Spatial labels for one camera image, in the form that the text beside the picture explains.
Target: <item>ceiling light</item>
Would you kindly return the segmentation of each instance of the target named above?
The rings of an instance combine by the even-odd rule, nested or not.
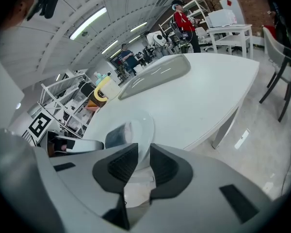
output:
[[[138,39],[140,37],[140,35],[139,36],[137,36],[137,37],[135,37],[135,38],[133,38],[131,41],[129,41],[128,43],[130,43],[130,42],[133,42],[135,39]]]
[[[116,51],[110,58],[112,59],[114,56],[116,56],[119,52],[121,51],[121,49],[119,49],[118,51]]]
[[[133,28],[130,32],[132,32],[132,31],[134,31],[134,30],[136,30],[136,29],[138,29],[138,28],[140,28],[140,27],[142,27],[142,26],[144,26],[144,25],[146,25],[146,24],[147,24],[147,21],[144,22],[143,24],[140,24],[139,26]]]
[[[95,14],[90,16],[87,20],[85,20],[69,37],[71,40],[74,40],[77,38],[77,36],[88,26],[90,25],[94,20],[96,20],[98,17],[100,17],[102,14],[106,13],[107,9],[106,7],[103,7],[102,9],[98,10]]]
[[[114,41],[110,46],[108,46],[104,51],[102,51],[102,54],[104,54],[106,51],[108,51],[108,49],[110,49],[113,45],[115,45],[117,43],[117,40]]]
[[[16,109],[18,110],[21,106],[21,103],[18,103],[17,106],[16,106]]]

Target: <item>white table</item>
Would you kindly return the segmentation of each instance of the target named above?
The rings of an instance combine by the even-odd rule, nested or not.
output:
[[[173,56],[165,56],[155,65]],[[108,132],[102,126],[112,123],[110,115],[120,117],[122,112],[142,109],[154,120],[153,143],[192,150],[219,130],[212,144],[217,148],[237,116],[259,63],[227,54],[185,56],[191,63],[189,73],[124,100],[109,101],[94,114],[83,138],[104,142]]]
[[[214,52],[217,53],[217,46],[229,46],[229,54],[232,54],[231,46],[237,46],[242,48],[242,56],[247,57],[246,52],[246,41],[250,42],[250,59],[253,59],[253,39],[252,39],[252,24],[235,24],[225,27],[209,28],[208,32],[210,34]],[[215,40],[214,35],[216,33],[226,33],[227,36]]]

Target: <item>white floor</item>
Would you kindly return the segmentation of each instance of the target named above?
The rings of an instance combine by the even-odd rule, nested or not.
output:
[[[227,54],[225,49],[223,47],[218,52]],[[238,56],[241,54],[241,52],[233,53]],[[285,82],[280,80],[263,104],[259,103],[267,91],[266,85],[274,73],[274,68],[263,50],[255,48],[253,56],[254,60],[260,62],[259,73],[231,131],[216,150],[211,146],[214,134],[191,152],[225,162],[257,184],[270,198],[275,199],[280,196],[290,162],[291,100],[281,123],[277,118],[285,102],[287,87]],[[236,149],[235,145],[245,131],[249,132],[249,135]],[[285,181],[284,192],[290,184],[291,168]]]

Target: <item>table leg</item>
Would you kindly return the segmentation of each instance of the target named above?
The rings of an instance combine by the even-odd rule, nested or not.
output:
[[[214,40],[214,35],[210,33],[210,37],[211,37],[211,41],[212,41],[213,51],[215,53],[218,53],[218,49],[217,49],[217,46],[216,46],[215,40]]]
[[[241,32],[241,41],[242,41],[242,56],[247,58],[247,48],[246,48],[246,39],[244,37],[244,31]]]
[[[250,59],[253,60],[253,37],[252,37],[252,29],[249,30],[249,40],[250,40]]]
[[[222,140],[226,137],[230,129],[232,128],[236,116],[238,114],[239,107],[236,109],[236,111],[229,117],[229,119],[220,127],[217,136],[215,137],[215,140],[212,143],[212,147],[216,149]]]

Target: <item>chair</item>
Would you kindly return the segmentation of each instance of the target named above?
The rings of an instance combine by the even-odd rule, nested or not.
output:
[[[211,37],[207,34],[207,32],[204,30],[204,28],[202,27],[198,27],[195,29],[196,30],[196,33],[198,35],[198,38],[199,38],[199,44],[200,45],[204,45],[204,44],[209,44],[211,43]],[[213,46],[207,46],[204,48],[204,51],[208,51],[208,49],[212,48],[213,49]]]
[[[284,100],[286,102],[278,118],[278,121],[280,122],[287,110],[291,99],[291,49],[277,42],[267,28],[263,27],[263,31],[268,55],[276,65],[273,65],[275,68],[275,72],[267,85],[267,88],[269,89],[259,102],[263,103],[263,101],[274,89],[279,79],[282,79],[284,82],[286,82],[288,84],[284,97]]]

